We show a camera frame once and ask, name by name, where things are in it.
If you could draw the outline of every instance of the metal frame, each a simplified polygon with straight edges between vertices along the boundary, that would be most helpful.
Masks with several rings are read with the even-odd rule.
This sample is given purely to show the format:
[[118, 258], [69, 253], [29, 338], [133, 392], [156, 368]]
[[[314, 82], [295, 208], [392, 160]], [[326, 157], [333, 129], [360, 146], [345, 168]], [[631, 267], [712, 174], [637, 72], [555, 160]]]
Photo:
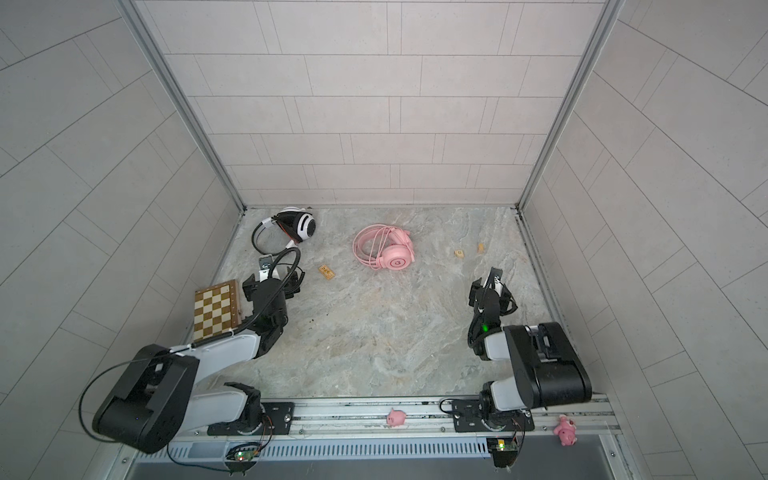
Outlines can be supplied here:
[[128, 29], [139, 44], [139, 47], [149, 61], [150, 66], [160, 80], [160, 83], [163, 85], [163, 88], [165, 88], [165, 91], [168, 93], [170, 100], [174, 103], [181, 120], [187, 126], [187, 129], [195, 140], [195, 143], [197, 143], [197, 146], [200, 148], [200, 151], [203, 153], [203, 156], [208, 160], [208, 163], [214, 169], [217, 177], [219, 177], [219, 180], [224, 184], [230, 197], [235, 205], [237, 205], [237, 209], [242, 214], [246, 210], [246, 205], [243, 202], [243, 199], [240, 198], [240, 193], [238, 193], [235, 188], [227, 171], [224, 170], [221, 159], [214, 150], [213, 145], [210, 144], [205, 130], [203, 130], [200, 121], [197, 119], [189, 102], [187, 102], [187, 97], [182, 93], [181, 87], [168, 67], [163, 53], [157, 47], [147, 25], [144, 23], [144, 19], [136, 9], [134, 0], [115, 1], [118, 4], [118, 10], [128, 25]]
[[525, 184], [525, 189], [518, 202], [518, 209], [520, 211], [525, 210], [525, 207], [531, 199], [534, 187], [541, 177], [541, 174], [544, 171], [544, 166], [552, 155], [560, 135], [563, 133], [565, 123], [568, 121], [568, 117], [576, 106], [576, 101], [578, 100], [579, 95], [581, 95], [581, 91], [584, 90], [584, 86], [587, 84], [589, 74], [592, 72], [594, 64], [598, 61], [600, 51], [611, 33], [611, 29], [616, 22], [616, 18], [618, 18], [619, 10], [621, 10], [623, 3], [624, 0], [606, 0], [603, 5], [600, 17], [598, 17], [598, 21], [594, 25], [592, 35], [589, 38], [584, 54], [581, 56], [581, 60], [576, 67], [576, 73], [574, 73], [574, 77], [571, 79], [571, 84], [568, 85], [568, 91], [565, 93], [558, 114], [554, 118], [554, 123], [547, 133], [547, 139], [545, 140], [544, 146], [541, 148], [538, 159], [533, 166], [531, 176]]

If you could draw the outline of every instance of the gray marble surface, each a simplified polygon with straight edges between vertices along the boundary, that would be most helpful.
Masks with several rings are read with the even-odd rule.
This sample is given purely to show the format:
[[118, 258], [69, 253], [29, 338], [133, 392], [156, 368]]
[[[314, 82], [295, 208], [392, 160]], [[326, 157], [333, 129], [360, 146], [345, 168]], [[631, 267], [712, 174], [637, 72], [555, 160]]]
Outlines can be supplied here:
[[[258, 271], [250, 235], [275, 213], [247, 211], [217, 281], [242, 282]], [[317, 232], [300, 244], [306, 278], [301, 293], [287, 300], [285, 333], [265, 356], [221, 370], [209, 386], [242, 382], [264, 398], [477, 393], [484, 382], [511, 375], [508, 362], [482, 362], [466, 343], [470, 284], [492, 266], [504, 270], [519, 305], [502, 317], [504, 324], [550, 321], [509, 208], [330, 208], [313, 214]], [[410, 230], [416, 261], [401, 271], [358, 263], [352, 240], [372, 223]], [[268, 231], [266, 245], [287, 242], [277, 228]], [[465, 258], [454, 250], [464, 250]], [[320, 274], [323, 264], [335, 278]], [[242, 290], [240, 297], [243, 315], [250, 314]]]

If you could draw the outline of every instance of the headphone ear cup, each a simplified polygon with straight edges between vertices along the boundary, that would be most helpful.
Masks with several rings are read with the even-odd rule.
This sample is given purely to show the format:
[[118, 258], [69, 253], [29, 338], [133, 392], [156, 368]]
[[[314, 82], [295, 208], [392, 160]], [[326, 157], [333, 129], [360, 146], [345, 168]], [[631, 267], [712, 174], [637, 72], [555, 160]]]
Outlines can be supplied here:
[[376, 263], [390, 270], [402, 270], [411, 264], [411, 250], [405, 245], [390, 245], [382, 250]]

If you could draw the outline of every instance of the white headphones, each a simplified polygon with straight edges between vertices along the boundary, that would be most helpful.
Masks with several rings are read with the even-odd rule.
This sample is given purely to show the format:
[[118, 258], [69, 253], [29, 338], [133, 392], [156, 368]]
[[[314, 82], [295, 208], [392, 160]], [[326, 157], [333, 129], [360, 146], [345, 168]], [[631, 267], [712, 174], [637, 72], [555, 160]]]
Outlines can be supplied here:
[[257, 242], [261, 232], [273, 225], [280, 227], [280, 229], [290, 238], [290, 242], [288, 242], [286, 248], [294, 247], [298, 243], [302, 243], [304, 240], [308, 240], [315, 233], [315, 228], [317, 227], [315, 217], [313, 217], [312, 214], [307, 213], [306, 208], [283, 208], [274, 217], [261, 220], [261, 222], [256, 225], [256, 228], [253, 229], [253, 233], [250, 236], [250, 242], [253, 245], [253, 248], [255, 248], [262, 255], [275, 254], [264, 252], [259, 247], [257, 247]]

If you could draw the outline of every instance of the wooden chessboard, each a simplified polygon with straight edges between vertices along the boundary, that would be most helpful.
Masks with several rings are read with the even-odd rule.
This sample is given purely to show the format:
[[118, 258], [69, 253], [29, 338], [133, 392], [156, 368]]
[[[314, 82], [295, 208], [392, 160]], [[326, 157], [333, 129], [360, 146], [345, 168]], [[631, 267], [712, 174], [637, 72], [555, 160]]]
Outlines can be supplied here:
[[194, 293], [194, 336], [200, 340], [240, 324], [237, 280], [209, 286]]

